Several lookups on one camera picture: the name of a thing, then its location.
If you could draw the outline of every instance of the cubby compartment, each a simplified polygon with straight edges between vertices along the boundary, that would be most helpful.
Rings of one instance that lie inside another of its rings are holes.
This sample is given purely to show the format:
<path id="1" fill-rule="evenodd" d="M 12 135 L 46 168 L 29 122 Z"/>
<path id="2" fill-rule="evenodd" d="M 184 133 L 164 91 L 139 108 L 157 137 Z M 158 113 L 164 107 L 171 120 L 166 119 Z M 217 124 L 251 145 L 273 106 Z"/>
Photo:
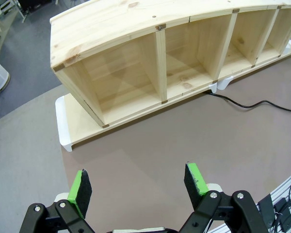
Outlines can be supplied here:
<path id="1" fill-rule="evenodd" d="M 274 10 L 238 13 L 219 79 L 235 75 L 256 64 L 273 20 Z"/>
<path id="2" fill-rule="evenodd" d="M 87 104 L 104 124 L 161 104 L 155 45 L 152 33 L 72 65 L 83 67 L 83 89 L 89 89 L 87 96 L 94 100 Z"/>
<path id="3" fill-rule="evenodd" d="M 218 77 L 232 15 L 167 28 L 167 98 L 212 84 Z"/>
<path id="4" fill-rule="evenodd" d="M 291 8 L 280 9 L 257 65 L 281 55 L 291 37 Z"/>

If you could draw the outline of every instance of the wooden shelf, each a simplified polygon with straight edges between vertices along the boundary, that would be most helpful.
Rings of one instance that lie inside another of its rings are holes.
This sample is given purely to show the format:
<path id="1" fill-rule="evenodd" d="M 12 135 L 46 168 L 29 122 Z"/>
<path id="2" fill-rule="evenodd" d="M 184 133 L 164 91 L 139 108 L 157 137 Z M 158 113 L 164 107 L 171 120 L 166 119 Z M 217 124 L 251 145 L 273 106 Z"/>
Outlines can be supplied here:
<path id="1" fill-rule="evenodd" d="M 233 45 L 229 44 L 226 53 L 226 58 L 219 74 L 219 79 L 224 79 L 231 75 L 238 74 L 247 69 L 250 69 L 252 64 L 245 56 Z"/>
<path id="2" fill-rule="evenodd" d="M 281 58 L 291 0 L 91 1 L 50 22 L 52 70 L 105 129 Z"/>
<path id="3" fill-rule="evenodd" d="M 219 75 L 232 14 L 165 30 L 167 98 L 172 100 L 212 84 Z"/>
<path id="4" fill-rule="evenodd" d="M 280 59 L 291 56 L 291 42 L 289 42 L 287 48 L 287 51 L 285 51 L 285 53 L 283 53 L 279 58 L 277 57 L 271 61 L 257 65 L 254 68 L 238 73 L 234 76 L 234 79 L 258 70 L 261 67 L 272 64 L 273 62 L 279 61 Z M 100 127 L 71 94 L 62 96 L 56 101 L 56 116 L 60 143 L 67 151 L 72 151 L 72 145 L 91 137 L 99 137 L 102 133 L 114 130 L 121 125 L 132 122 L 135 119 L 151 114 L 159 109 L 163 109 L 166 106 L 182 101 L 205 90 L 207 90 L 207 88 L 201 88 L 197 91 L 191 92 L 188 95 L 170 100 L 165 104 L 159 104 L 149 110 L 142 111 L 139 114 L 135 114 L 106 128 Z"/>
<path id="5" fill-rule="evenodd" d="M 276 57 L 278 57 L 280 53 L 273 47 L 271 46 L 268 42 L 266 42 L 262 53 L 260 54 L 258 60 L 257 60 L 257 65 L 262 64 L 264 62 L 270 61 Z"/>
<path id="6" fill-rule="evenodd" d="M 167 98 L 172 100 L 213 83 L 213 79 L 197 61 L 192 64 L 179 61 L 166 55 Z"/>

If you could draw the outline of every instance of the white plastic foot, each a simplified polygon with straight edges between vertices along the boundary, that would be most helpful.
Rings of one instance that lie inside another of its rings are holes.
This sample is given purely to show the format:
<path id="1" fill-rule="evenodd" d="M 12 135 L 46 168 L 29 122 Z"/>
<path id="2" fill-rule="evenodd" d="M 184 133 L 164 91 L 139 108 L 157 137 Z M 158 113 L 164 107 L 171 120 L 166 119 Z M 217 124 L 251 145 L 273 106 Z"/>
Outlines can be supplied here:
<path id="1" fill-rule="evenodd" d="M 66 151 L 72 152 L 72 144 L 62 145 L 62 146 L 63 146 L 63 148 L 65 148 Z"/>
<path id="2" fill-rule="evenodd" d="M 207 184 L 207 188 L 209 190 L 215 190 L 215 191 L 218 191 L 218 192 L 223 192 L 221 186 L 218 185 L 217 183 L 208 183 Z"/>
<path id="3" fill-rule="evenodd" d="M 227 87 L 227 85 L 228 85 L 228 84 L 229 84 L 233 79 L 234 79 L 234 77 L 233 77 L 233 76 L 230 76 L 230 77 L 228 77 L 228 78 L 225 78 L 225 79 L 219 81 L 218 84 L 217 84 L 217 88 L 218 88 L 219 90 L 224 90 L 224 89 Z"/>
<path id="4" fill-rule="evenodd" d="M 54 202 L 58 202 L 59 200 L 67 199 L 69 193 L 60 193 L 56 196 Z"/>
<path id="5" fill-rule="evenodd" d="M 209 90 L 211 90 L 213 93 L 216 93 L 217 92 L 217 83 L 210 84 Z"/>

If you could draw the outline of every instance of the wooden base board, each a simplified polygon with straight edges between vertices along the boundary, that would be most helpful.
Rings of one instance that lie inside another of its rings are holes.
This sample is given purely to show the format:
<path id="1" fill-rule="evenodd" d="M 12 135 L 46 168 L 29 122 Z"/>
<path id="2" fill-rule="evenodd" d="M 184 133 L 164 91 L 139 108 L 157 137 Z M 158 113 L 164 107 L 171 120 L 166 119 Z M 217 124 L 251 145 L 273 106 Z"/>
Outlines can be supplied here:
<path id="1" fill-rule="evenodd" d="M 268 45 L 265 46 L 262 56 L 260 57 L 259 60 L 260 64 L 253 68 L 241 70 L 241 72 L 235 71 L 236 74 L 233 75 L 234 79 L 246 75 L 264 66 L 267 66 L 271 63 L 274 63 L 280 59 L 291 56 L 291 41 L 289 42 L 284 53 L 280 57 L 278 57 L 277 55 L 275 56 L 274 59 L 271 59 L 273 55 L 275 55 L 274 49 L 272 49 Z M 73 98 L 71 94 L 62 96 L 56 100 L 56 116 L 60 143 L 67 151 L 72 151 L 72 146 L 77 143 L 80 143 L 86 139 L 110 131 L 114 128 L 129 123 L 135 119 L 153 113 L 159 109 L 165 108 L 169 105 L 185 100 L 189 97 L 192 97 L 204 91 L 207 91 L 209 90 L 209 88 L 210 86 L 207 85 L 199 89 L 196 88 L 192 89 L 191 92 L 188 92 L 185 95 L 169 99 L 168 102 L 164 104 L 153 106 L 150 109 L 144 110 L 136 115 L 133 115 L 115 124 L 112 124 L 106 128 L 100 127 L 81 107 L 81 105 Z"/>

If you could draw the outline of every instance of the wood grain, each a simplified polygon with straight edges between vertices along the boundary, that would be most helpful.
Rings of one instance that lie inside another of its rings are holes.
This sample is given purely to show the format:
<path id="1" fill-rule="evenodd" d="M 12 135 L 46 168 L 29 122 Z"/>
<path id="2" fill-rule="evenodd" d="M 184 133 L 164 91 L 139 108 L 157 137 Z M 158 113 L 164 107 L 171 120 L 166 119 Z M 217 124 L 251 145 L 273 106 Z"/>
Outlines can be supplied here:
<path id="1" fill-rule="evenodd" d="M 230 41 L 234 24 L 232 14 L 190 24 L 190 47 L 213 80 L 218 78 L 224 48 Z"/>
<path id="2" fill-rule="evenodd" d="M 104 117 L 98 98 L 93 92 L 93 84 L 83 64 L 79 62 L 66 67 L 58 71 L 56 75 L 97 124 L 104 126 Z"/>
<path id="3" fill-rule="evenodd" d="M 275 59 L 276 57 L 278 57 L 280 55 L 280 53 L 273 47 L 271 46 L 268 42 L 266 42 L 258 60 L 256 65 L 260 65 L 263 64 L 265 62 L 271 61 L 273 59 Z"/>
<path id="4" fill-rule="evenodd" d="M 250 69 L 251 66 L 252 65 L 248 59 L 245 58 L 232 43 L 230 43 L 219 74 L 219 79 L 224 79 L 231 75 L 241 73 Z"/>
<path id="5" fill-rule="evenodd" d="M 291 38 L 291 9 L 280 9 L 267 42 L 282 54 Z"/>
<path id="6" fill-rule="evenodd" d="M 239 13 L 231 42 L 254 65 L 262 51 L 275 10 Z"/>
<path id="7" fill-rule="evenodd" d="M 277 57 L 271 61 L 265 62 L 261 65 L 257 65 L 254 68 L 249 68 L 241 73 L 238 73 L 234 76 L 234 78 L 239 78 L 243 75 L 246 75 L 250 72 L 253 72 L 255 70 L 258 70 L 261 67 L 270 65 L 276 61 L 279 61 L 287 56 L 291 56 L 291 46 L 289 46 L 289 50 L 287 53 L 283 54 L 281 57 Z M 162 109 L 166 106 L 172 105 L 174 103 L 177 103 L 179 101 L 182 101 L 184 99 L 187 99 L 191 96 L 197 95 L 198 93 L 201 93 L 203 91 L 208 90 L 208 87 L 199 88 L 196 91 L 190 92 L 187 95 L 181 95 L 178 98 L 174 98 L 173 100 L 168 101 L 166 104 L 159 104 L 155 107 L 151 107 L 146 111 L 141 111 L 139 114 L 132 115 L 129 118 L 126 118 L 125 120 L 118 121 L 115 124 L 111 124 L 110 127 L 107 128 L 101 128 L 91 117 L 90 115 L 82 108 L 82 106 L 73 98 L 71 94 L 65 95 L 65 109 L 66 109 L 66 116 L 67 116 L 67 124 L 69 128 L 69 134 L 71 137 L 71 144 L 77 144 L 83 140 L 86 140 L 88 138 L 97 136 L 99 134 L 105 133 L 107 131 L 110 131 L 114 128 L 117 128 L 119 126 L 123 126 L 124 124 L 128 122 L 132 122 L 135 119 L 138 119 L 142 116 L 151 114 L 159 109 Z"/>
<path id="8" fill-rule="evenodd" d="M 142 36 L 138 40 L 141 64 L 161 100 L 167 99 L 165 32 Z"/>
<path id="9" fill-rule="evenodd" d="M 51 67 L 77 61 L 192 19 L 291 7 L 291 0 L 92 0 L 51 18 Z"/>

